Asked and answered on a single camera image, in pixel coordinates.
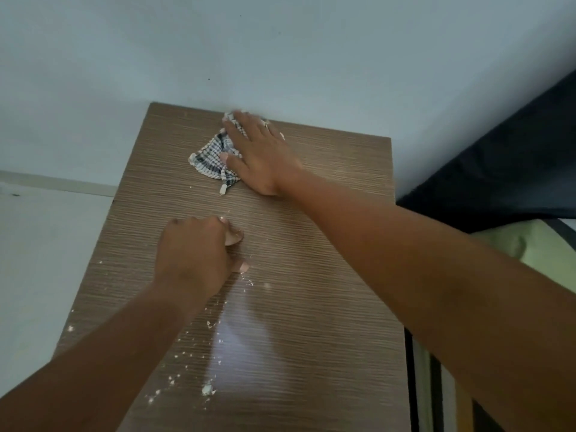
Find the person's left hand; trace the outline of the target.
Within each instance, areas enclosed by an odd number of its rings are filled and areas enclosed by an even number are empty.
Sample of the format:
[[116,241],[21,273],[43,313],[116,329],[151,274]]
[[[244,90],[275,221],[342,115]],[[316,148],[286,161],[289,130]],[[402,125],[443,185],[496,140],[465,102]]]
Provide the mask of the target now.
[[187,306],[205,304],[232,275],[227,261],[242,259],[228,249],[243,237],[224,217],[171,220],[157,245],[153,285]]

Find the person's right hand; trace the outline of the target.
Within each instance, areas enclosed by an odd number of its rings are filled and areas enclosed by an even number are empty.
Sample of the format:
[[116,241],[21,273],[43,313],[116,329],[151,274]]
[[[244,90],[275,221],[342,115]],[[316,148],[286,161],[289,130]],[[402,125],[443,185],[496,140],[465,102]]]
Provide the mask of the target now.
[[245,162],[245,172],[235,173],[258,194],[282,195],[284,183],[304,171],[302,163],[288,144],[283,144],[274,136],[274,130],[277,128],[259,115],[257,116],[263,121],[263,136],[247,136],[235,119],[236,110],[232,112],[232,119],[225,117],[222,120],[224,128]]

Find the checkered cleaning cloth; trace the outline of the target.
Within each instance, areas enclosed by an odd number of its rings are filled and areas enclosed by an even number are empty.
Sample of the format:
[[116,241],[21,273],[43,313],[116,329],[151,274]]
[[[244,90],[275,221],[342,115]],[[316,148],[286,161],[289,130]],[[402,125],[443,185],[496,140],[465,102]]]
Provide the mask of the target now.
[[220,181],[219,194],[226,195],[227,190],[240,182],[241,178],[220,159],[221,153],[242,159],[241,152],[236,149],[225,128],[221,128],[207,144],[191,154],[188,161],[198,173]]

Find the person's left forearm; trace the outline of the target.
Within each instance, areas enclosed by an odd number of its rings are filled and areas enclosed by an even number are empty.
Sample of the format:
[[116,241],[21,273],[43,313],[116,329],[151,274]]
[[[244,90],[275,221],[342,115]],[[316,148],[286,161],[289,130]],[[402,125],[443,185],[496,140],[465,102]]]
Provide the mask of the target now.
[[0,432],[115,432],[178,334],[223,286],[153,282],[0,398]]

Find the person's right forearm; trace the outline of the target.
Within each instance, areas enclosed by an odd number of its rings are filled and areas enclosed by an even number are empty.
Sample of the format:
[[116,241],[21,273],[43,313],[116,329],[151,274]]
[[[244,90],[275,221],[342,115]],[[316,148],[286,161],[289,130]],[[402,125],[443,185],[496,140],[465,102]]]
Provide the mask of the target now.
[[294,202],[507,432],[576,432],[576,295],[478,239],[294,166]]

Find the brown wood-grain cabinet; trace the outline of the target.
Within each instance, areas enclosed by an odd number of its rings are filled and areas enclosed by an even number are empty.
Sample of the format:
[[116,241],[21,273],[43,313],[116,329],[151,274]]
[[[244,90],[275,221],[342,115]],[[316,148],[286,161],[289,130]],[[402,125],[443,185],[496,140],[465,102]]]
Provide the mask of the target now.
[[222,114],[151,103],[55,354],[103,323],[148,283],[157,239],[171,218],[226,217],[235,247],[271,281],[258,315],[272,331],[264,393],[226,393],[206,409],[185,399],[128,412],[122,432],[411,432],[404,328],[291,203],[188,163],[221,128]]

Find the scattered white crumbs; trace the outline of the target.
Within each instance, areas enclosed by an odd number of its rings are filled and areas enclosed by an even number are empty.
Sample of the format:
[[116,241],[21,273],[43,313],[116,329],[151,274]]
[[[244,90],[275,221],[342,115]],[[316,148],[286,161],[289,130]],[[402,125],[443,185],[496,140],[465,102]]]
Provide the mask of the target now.
[[129,412],[159,410],[185,399],[206,409],[226,393],[264,393],[257,380],[275,354],[273,333],[258,315],[257,302],[270,297],[272,286],[258,279],[262,264],[255,257],[247,257],[247,264],[247,271],[233,274],[177,334]]

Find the dark curtain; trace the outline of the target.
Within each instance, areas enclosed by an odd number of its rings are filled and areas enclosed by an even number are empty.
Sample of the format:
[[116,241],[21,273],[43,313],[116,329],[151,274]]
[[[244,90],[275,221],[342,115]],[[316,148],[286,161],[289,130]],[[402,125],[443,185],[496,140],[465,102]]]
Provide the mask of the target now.
[[576,70],[397,205],[465,233],[532,219],[576,219]]

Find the pale green fabric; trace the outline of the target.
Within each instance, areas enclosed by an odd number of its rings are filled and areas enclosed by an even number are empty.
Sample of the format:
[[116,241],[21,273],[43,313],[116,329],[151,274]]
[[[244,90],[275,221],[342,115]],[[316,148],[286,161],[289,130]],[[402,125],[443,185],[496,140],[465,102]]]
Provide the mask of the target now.
[[534,219],[472,236],[576,294],[576,219]]

